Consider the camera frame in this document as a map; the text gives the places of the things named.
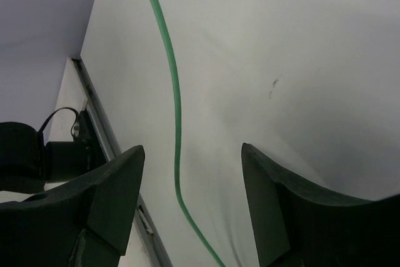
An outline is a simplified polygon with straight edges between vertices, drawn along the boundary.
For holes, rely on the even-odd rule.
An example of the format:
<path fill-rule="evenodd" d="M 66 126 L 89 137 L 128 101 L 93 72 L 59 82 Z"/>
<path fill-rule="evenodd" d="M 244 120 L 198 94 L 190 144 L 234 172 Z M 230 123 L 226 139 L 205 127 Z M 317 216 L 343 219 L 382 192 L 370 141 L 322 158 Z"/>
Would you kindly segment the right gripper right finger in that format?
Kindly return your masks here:
<path fill-rule="evenodd" d="M 399 196 L 332 191 L 247 143 L 241 161 L 261 266 L 399 265 Z"/>

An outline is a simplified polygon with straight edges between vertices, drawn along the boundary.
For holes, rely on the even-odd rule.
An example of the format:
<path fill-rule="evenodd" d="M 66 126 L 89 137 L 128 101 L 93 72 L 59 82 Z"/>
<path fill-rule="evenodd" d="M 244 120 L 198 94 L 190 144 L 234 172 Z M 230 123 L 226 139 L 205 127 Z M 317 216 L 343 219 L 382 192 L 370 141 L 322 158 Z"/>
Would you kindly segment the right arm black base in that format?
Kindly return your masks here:
<path fill-rule="evenodd" d="M 67 108 L 75 115 L 72 141 L 44 142 L 43 132 L 19 122 L 1 123 L 1 191 L 35 194 L 46 183 L 69 181 L 106 163 L 94 126 L 86 110 Z"/>

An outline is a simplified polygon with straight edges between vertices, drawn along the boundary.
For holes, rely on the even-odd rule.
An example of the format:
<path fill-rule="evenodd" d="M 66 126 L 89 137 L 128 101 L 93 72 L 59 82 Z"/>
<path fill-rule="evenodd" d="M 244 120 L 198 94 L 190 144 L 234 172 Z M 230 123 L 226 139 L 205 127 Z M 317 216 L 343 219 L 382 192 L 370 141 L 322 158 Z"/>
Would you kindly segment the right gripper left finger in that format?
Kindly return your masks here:
<path fill-rule="evenodd" d="M 134 146 L 67 183 L 1 203 L 1 266 L 117 266 L 144 160 L 143 146 Z"/>

